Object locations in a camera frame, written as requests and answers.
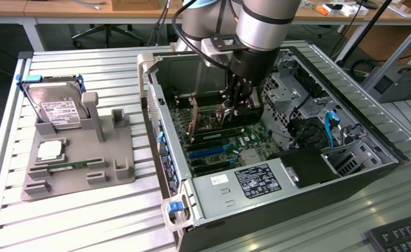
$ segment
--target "office chair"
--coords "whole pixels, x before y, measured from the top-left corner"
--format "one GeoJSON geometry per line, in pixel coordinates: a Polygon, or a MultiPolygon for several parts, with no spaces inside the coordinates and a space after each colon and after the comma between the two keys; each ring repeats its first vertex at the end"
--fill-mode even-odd
{"type": "MultiPolygon", "coordinates": [[[[117,26],[120,26],[120,25],[119,24],[115,24],[115,25],[108,24],[108,25],[100,25],[100,26],[96,26],[96,27],[95,27],[95,25],[89,25],[91,28],[87,31],[84,31],[83,33],[80,33],[77,35],[72,35],[73,46],[76,48],[80,48],[81,42],[77,39],[84,38],[88,35],[99,33],[101,31],[105,32],[105,48],[108,48],[108,41],[109,41],[109,37],[112,36],[112,32],[117,32],[117,33],[133,38],[135,40],[139,41],[140,46],[143,46],[144,45],[143,38],[140,36],[135,35],[133,33],[128,32],[127,30],[120,29],[117,26]]],[[[127,25],[127,29],[132,30],[132,25],[127,25]]]]}

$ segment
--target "chair wheel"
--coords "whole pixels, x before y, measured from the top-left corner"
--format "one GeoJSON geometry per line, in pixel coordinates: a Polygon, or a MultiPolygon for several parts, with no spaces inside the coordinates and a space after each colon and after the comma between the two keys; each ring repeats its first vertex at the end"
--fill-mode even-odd
{"type": "Polygon", "coordinates": [[[73,41],[73,46],[76,48],[81,48],[81,42],[80,41],[73,41]]]}

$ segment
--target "desk leg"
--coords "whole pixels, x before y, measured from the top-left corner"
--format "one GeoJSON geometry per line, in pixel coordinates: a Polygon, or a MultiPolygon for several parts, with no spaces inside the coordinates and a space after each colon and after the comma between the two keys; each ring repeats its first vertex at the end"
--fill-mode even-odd
{"type": "Polygon", "coordinates": [[[44,42],[41,40],[40,32],[37,29],[36,19],[33,17],[25,18],[20,21],[20,25],[23,25],[25,34],[28,35],[32,49],[35,51],[45,51],[44,42]]]}
{"type": "Polygon", "coordinates": [[[343,50],[340,51],[338,58],[335,60],[335,62],[338,62],[339,60],[343,59],[344,55],[347,54],[348,49],[351,48],[351,46],[354,45],[354,42],[356,41],[356,39],[359,38],[359,35],[362,33],[362,31],[366,29],[367,24],[358,26],[356,30],[354,31],[343,50]]]}

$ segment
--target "hard drive label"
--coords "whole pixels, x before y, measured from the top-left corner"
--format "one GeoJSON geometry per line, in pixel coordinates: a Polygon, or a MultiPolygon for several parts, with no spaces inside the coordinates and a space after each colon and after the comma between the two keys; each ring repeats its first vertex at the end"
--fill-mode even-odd
{"type": "Polygon", "coordinates": [[[80,123],[73,101],[43,102],[41,107],[52,125],[80,123]]]}
{"type": "Polygon", "coordinates": [[[281,189],[267,164],[235,172],[239,185],[248,199],[269,194],[281,189]]]}

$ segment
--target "slatted metal surface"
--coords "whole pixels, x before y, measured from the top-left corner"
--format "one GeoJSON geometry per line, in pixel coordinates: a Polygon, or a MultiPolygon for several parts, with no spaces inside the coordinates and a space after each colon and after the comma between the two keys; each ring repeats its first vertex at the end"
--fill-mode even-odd
{"type": "Polygon", "coordinates": [[[131,117],[136,181],[132,184],[21,202],[21,184],[35,135],[35,111],[19,94],[0,205],[0,251],[175,251],[164,228],[161,194],[139,100],[136,55],[171,47],[36,52],[24,74],[81,74],[99,95],[97,112],[131,117]]]}
{"type": "MultiPolygon", "coordinates": [[[[411,159],[410,132],[366,99],[330,59],[300,41],[284,45],[303,52],[411,159]]],[[[140,52],[141,48],[40,52],[27,64],[29,74],[81,73],[87,90],[100,96],[100,114],[108,114],[112,108],[123,108],[129,114],[137,180],[133,184],[21,202],[35,115],[19,95],[23,105],[16,108],[2,162],[5,176],[0,176],[0,251],[175,251],[173,237],[161,220],[161,195],[141,124],[135,78],[135,56],[140,52]]],[[[408,215],[411,162],[348,200],[205,251],[370,251],[363,232],[408,215]]]]}

